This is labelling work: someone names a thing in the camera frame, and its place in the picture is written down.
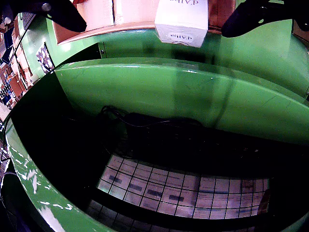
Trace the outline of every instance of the green panel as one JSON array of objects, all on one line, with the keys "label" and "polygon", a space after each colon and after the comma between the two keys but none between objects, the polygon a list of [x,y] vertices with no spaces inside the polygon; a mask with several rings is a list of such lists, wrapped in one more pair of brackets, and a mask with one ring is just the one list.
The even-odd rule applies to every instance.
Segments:
[{"label": "green panel", "polygon": [[107,58],[158,57],[215,64],[259,76],[304,97],[309,86],[308,50],[291,35],[291,27],[292,21],[285,20],[237,38],[208,33],[201,48],[161,43],[155,30],[122,31],[57,45],[52,22],[38,17],[22,44],[31,70],[39,76],[43,72],[35,53],[44,41],[55,65],[90,45],[104,42]]},{"label": "green panel", "polygon": [[[20,34],[22,34],[24,30],[21,20],[18,21],[18,26]],[[44,73],[35,54],[44,42],[46,42],[51,58],[57,66],[74,54],[97,43],[98,39],[90,37],[72,43],[57,45],[52,21],[42,16],[36,16],[22,40],[22,46],[32,73],[37,74],[39,77],[43,77]]]},{"label": "green panel", "polygon": [[159,117],[194,118],[207,127],[298,144],[309,138],[304,99],[272,82],[223,67],[163,58],[115,58],[56,71],[73,107],[104,105]]},{"label": "green panel", "polygon": [[54,188],[25,150],[11,120],[6,135],[9,154],[20,182],[34,206],[54,231],[113,231],[83,213]]},{"label": "green panel", "polygon": [[306,213],[302,218],[300,218],[298,221],[293,223],[291,226],[285,228],[281,232],[295,232],[295,231],[305,231],[304,227],[306,224],[308,224],[308,218],[309,218],[309,212]]}]

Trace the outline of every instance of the metal grid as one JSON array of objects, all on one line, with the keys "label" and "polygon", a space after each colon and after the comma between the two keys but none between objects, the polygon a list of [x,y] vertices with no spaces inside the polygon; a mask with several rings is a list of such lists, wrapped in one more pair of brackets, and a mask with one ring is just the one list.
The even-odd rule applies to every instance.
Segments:
[{"label": "metal grid", "polygon": [[98,188],[152,211],[186,218],[257,215],[268,179],[222,179],[176,173],[113,155]]},{"label": "metal grid", "polygon": [[[121,215],[96,201],[91,201],[86,213],[102,224],[119,232],[185,232],[168,228],[150,225],[130,217]],[[254,227],[234,230],[229,232],[253,232]]]}]

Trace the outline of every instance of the white box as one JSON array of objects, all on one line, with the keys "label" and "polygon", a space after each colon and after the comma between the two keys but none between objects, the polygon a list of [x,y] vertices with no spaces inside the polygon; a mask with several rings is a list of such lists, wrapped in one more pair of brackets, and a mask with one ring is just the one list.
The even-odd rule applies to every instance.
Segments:
[{"label": "white box", "polygon": [[162,42],[201,47],[208,30],[208,1],[160,0],[154,23]]}]

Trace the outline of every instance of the glossy surface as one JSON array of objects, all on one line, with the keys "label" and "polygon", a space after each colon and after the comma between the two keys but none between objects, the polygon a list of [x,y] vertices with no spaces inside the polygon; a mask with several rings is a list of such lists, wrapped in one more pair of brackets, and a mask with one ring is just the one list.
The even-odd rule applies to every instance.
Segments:
[{"label": "glossy surface", "polygon": [[285,20],[236,38],[208,33],[201,48],[161,43],[155,30],[109,33],[57,45],[52,21],[37,17],[22,45],[32,72],[38,76],[43,71],[35,53],[43,42],[56,66],[88,46],[104,42],[107,58],[158,57],[214,64],[256,75],[304,97],[309,86],[309,55],[305,46],[291,35],[291,28],[292,21]]},{"label": "glossy surface", "polygon": [[55,232],[113,231],[90,218],[53,187],[23,147],[11,120],[6,136],[9,154],[24,190]]},{"label": "glossy surface", "polygon": [[307,144],[309,108],[301,97],[242,72],[159,58],[64,65],[57,77],[73,107],[104,105],[158,117],[194,118],[206,127]]}]

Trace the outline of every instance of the cardboard box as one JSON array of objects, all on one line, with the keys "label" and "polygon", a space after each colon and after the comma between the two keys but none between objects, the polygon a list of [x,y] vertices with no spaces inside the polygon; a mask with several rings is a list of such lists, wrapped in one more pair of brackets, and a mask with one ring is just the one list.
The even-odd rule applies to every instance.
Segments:
[{"label": "cardboard box", "polygon": [[159,0],[114,0],[115,25],[154,22]]},{"label": "cardboard box", "polygon": [[114,25],[112,0],[87,0],[77,4],[77,10],[87,23],[86,31]]},{"label": "cardboard box", "polygon": [[201,47],[208,30],[208,1],[160,0],[154,24],[164,43]]},{"label": "cardboard box", "polygon": [[[91,27],[93,27],[91,26],[87,28],[85,32],[78,33],[67,30],[58,25],[57,23],[53,22],[57,44],[61,45],[72,41],[84,39],[90,36],[117,31],[155,29],[155,15],[158,8],[159,0],[114,0],[113,2],[115,16],[114,25],[102,26],[100,28],[89,30]],[[235,10],[235,0],[208,0],[208,3],[208,32],[221,34],[222,25]],[[85,18],[85,20],[87,21],[88,25],[92,24],[92,21],[96,19],[94,17],[91,17],[87,19]]]},{"label": "cardboard box", "polygon": [[299,25],[293,20],[292,34],[298,38],[309,49],[309,31],[303,31]]},{"label": "cardboard box", "polygon": [[22,85],[21,80],[19,79],[18,75],[16,74],[10,81],[10,85],[15,93],[15,95],[18,97],[22,92],[22,88],[20,85]]}]

